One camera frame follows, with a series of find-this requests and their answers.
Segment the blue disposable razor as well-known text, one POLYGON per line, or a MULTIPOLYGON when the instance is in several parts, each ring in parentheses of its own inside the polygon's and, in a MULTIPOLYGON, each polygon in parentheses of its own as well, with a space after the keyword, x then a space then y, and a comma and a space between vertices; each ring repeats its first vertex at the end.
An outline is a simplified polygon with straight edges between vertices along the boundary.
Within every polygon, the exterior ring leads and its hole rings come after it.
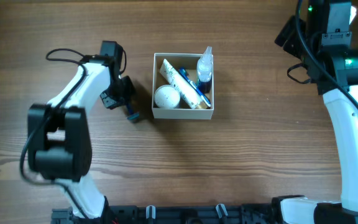
POLYGON ((132 104, 131 103, 128 103, 126 105, 126 108, 127 108, 127 111, 128 111, 128 115, 127 115, 127 120, 129 120, 130 122, 137 122, 138 119, 139 119, 139 112, 135 112, 133 107, 132 107, 132 104))

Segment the white leaf-print tube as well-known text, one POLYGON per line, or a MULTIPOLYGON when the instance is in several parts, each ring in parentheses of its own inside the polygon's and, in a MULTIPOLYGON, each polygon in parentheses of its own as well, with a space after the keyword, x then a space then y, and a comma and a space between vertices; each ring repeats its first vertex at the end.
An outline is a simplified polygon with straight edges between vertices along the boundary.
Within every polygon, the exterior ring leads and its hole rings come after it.
POLYGON ((160 67, 160 74, 167 82, 174 87, 181 98, 191 109, 208 109, 209 106, 204 102, 194 88, 176 71, 176 69, 166 60, 163 60, 160 67))

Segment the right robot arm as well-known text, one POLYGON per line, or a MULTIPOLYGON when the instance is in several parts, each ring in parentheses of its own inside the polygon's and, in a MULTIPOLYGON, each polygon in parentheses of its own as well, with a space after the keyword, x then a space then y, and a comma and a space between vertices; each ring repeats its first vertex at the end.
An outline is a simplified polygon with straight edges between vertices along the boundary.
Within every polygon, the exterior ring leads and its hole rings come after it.
POLYGON ((275 43, 300 60, 308 83, 317 86, 330 115, 341 166, 337 202, 305 196, 272 200, 279 223, 358 223, 358 49, 350 25, 357 9, 350 1, 310 1, 306 20, 296 12, 275 43))

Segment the clear spray bottle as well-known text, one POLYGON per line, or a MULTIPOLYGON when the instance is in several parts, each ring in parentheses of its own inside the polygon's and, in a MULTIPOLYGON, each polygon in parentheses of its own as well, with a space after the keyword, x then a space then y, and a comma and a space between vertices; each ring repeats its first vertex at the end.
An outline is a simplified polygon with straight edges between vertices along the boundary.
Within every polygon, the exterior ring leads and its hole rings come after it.
POLYGON ((208 46, 197 63, 197 87, 202 93, 208 93, 211 89, 213 77, 212 47, 208 46))

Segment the cotton swab tub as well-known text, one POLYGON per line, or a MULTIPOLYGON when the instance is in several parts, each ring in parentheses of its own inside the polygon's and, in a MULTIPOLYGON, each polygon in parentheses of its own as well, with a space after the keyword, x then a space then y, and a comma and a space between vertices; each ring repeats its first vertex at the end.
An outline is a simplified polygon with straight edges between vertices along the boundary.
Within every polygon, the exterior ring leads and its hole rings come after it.
POLYGON ((171 85, 162 85, 154 93, 154 103, 158 108, 175 109, 179 107, 180 93, 171 85))

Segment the blue white toothbrush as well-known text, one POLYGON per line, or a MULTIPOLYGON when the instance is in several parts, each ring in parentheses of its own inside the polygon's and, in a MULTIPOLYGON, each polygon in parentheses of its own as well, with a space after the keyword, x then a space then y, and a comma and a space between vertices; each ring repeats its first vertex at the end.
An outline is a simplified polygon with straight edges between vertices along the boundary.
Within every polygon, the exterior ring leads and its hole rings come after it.
POLYGON ((210 102, 209 98, 204 93, 202 93, 200 91, 200 89, 197 87, 195 82, 191 81, 188 78, 188 72, 182 67, 182 68, 179 69, 179 73, 190 84, 190 86, 195 90, 195 92, 197 92, 197 94, 200 96, 200 98, 206 104, 207 108, 210 108, 211 107, 211 102, 210 102))

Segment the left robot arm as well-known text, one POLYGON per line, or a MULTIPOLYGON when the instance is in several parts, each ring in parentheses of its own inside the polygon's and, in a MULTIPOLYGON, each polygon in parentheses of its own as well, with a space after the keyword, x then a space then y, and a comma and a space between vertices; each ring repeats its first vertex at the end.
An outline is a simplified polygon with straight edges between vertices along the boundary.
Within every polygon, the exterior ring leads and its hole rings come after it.
POLYGON ((89 169, 92 147, 87 114, 97 100, 113 110, 124 106, 135 122, 135 88, 124 77, 126 51, 116 41, 104 40, 96 55, 80 55, 69 84, 46 104, 28 110, 28 137, 20 157, 22 178, 38 186, 57 185, 68 198, 69 209, 55 210, 52 223, 118 223, 107 198, 98 190, 89 169))

